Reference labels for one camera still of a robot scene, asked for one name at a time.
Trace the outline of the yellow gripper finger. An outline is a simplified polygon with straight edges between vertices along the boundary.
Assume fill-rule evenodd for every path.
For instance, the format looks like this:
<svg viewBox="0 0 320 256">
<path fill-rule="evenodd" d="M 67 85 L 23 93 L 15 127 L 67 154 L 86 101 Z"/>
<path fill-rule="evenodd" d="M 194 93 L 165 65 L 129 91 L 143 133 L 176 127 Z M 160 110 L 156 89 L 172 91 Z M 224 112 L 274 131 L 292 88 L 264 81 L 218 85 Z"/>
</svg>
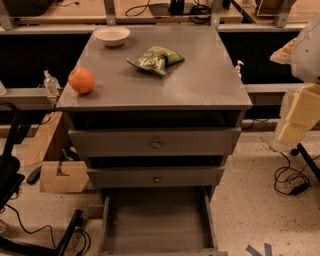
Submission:
<svg viewBox="0 0 320 256">
<path fill-rule="evenodd" d="M 292 39 L 287 44 L 285 44 L 282 48 L 273 52 L 272 55 L 270 56 L 270 60 L 278 64 L 290 64 L 291 55 L 292 55 L 295 42 L 296 42 L 296 39 Z"/>
<path fill-rule="evenodd" d="M 293 93 L 278 141 L 284 145 L 297 145 L 319 121 L 320 85 L 307 84 Z"/>
</svg>

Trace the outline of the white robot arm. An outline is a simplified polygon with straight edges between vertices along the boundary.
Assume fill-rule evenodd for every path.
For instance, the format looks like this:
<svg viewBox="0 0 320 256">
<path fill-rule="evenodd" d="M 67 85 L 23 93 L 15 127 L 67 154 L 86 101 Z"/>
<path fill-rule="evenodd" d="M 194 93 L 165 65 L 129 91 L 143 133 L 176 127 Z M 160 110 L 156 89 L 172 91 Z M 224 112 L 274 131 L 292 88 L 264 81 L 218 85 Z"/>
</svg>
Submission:
<svg viewBox="0 0 320 256">
<path fill-rule="evenodd" d="M 320 120 L 320 13 L 296 38 L 275 51 L 270 60 L 290 64 L 292 75 L 306 83 L 293 94 L 277 138 L 281 144 L 295 145 Z"/>
</svg>

